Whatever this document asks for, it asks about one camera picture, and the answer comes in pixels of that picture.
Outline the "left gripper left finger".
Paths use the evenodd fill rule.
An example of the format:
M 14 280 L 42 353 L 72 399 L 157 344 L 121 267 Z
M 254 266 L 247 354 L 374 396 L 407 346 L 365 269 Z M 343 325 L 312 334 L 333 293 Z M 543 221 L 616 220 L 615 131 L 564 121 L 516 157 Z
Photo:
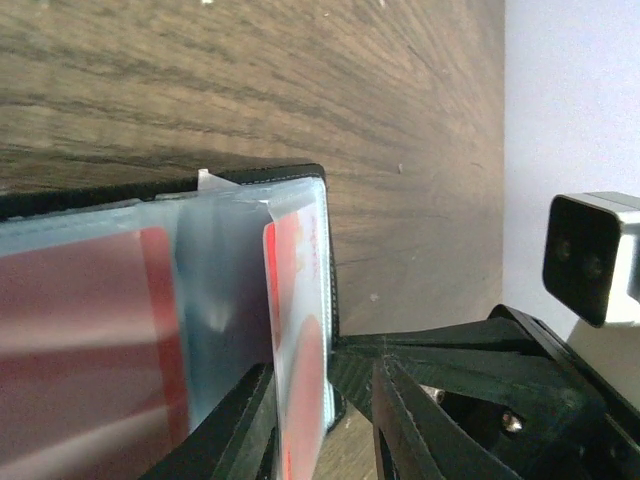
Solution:
M 271 364 L 253 366 L 144 479 L 273 479 L 276 392 Z

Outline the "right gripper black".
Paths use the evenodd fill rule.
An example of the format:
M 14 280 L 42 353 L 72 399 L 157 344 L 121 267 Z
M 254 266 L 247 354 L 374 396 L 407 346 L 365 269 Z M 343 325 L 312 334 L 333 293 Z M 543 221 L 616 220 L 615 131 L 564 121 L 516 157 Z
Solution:
M 378 359 L 445 390 L 445 412 L 525 479 L 639 476 L 638 410 L 535 317 L 498 305 L 480 322 L 340 338 L 330 382 L 367 417 Z

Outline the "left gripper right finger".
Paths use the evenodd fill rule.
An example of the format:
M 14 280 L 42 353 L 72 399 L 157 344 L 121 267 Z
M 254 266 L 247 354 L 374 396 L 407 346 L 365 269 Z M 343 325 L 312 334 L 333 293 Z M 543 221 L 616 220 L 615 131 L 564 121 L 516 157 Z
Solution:
M 373 434 L 380 479 L 517 479 L 392 359 L 374 362 Z

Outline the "red striped credit card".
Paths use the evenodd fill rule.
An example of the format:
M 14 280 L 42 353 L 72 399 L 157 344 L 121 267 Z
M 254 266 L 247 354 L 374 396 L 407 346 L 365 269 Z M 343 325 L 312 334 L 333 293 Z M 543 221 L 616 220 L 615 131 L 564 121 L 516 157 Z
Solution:
M 135 479 L 188 435 L 159 227 L 1 261 L 1 475 Z

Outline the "black leather card holder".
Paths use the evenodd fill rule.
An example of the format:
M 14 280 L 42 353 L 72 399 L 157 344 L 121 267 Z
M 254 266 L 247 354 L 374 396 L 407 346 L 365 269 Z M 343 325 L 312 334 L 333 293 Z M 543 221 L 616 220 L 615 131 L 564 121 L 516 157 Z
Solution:
M 186 376 L 188 437 L 253 366 L 271 364 L 274 370 L 264 229 L 306 206 L 318 215 L 326 302 L 325 437 L 344 409 L 327 376 L 339 327 L 322 167 L 219 176 L 201 170 L 168 182 L 7 194 L 1 199 L 1 261 L 146 228 L 165 230 Z

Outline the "white red April card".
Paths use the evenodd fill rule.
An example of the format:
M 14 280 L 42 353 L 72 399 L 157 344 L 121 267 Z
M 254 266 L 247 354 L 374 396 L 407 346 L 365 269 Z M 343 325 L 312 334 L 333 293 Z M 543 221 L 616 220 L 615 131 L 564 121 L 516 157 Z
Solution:
M 263 246 L 279 427 L 279 479 L 313 477 L 325 434 L 326 302 L 318 215 L 310 206 L 273 220 Z

